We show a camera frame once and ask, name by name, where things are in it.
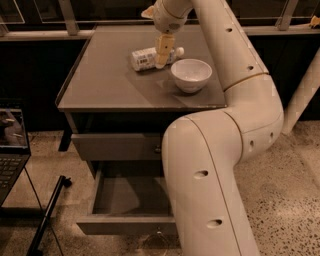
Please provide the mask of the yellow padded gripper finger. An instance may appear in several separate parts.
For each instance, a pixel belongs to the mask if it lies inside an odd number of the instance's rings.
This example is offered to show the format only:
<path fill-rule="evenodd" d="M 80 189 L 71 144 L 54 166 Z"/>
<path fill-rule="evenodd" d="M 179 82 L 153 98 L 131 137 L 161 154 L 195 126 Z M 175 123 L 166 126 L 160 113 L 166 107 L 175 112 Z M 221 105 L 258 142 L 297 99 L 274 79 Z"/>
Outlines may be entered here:
<path fill-rule="evenodd" d="M 147 19 L 152 19 L 153 18 L 153 12 L 154 12 L 154 6 L 151 5 L 141 13 L 141 17 L 142 18 L 147 18 Z"/>
<path fill-rule="evenodd" d="M 162 33 L 157 39 L 155 44 L 156 57 L 155 67 L 162 69 L 169 58 L 169 54 L 174 47 L 175 38 L 172 34 Z"/>

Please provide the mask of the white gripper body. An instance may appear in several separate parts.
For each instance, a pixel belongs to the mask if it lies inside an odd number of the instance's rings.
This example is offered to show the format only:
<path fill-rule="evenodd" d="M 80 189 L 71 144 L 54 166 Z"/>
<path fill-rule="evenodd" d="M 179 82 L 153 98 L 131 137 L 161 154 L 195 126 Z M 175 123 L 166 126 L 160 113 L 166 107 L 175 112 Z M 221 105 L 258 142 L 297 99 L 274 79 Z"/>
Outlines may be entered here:
<path fill-rule="evenodd" d="M 157 0 L 153 10 L 155 28 L 161 33 L 178 32 L 192 9 L 191 0 Z"/>

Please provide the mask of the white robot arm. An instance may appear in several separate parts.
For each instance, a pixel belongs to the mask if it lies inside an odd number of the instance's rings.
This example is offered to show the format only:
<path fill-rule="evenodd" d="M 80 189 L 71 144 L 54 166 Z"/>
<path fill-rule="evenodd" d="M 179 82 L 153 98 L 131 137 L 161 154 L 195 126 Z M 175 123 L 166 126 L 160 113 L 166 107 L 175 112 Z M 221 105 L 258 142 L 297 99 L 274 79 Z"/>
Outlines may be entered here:
<path fill-rule="evenodd" d="M 260 256 L 234 167 L 275 142 L 283 126 L 282 103 L 226 0 L 156 0 L 144 11 L 161 33 L 156 65 L 165 64 L 191 11 L 226 105 L 183 116 L 163 136 L 163 169 L 181 248 L 184 256 Z"/>

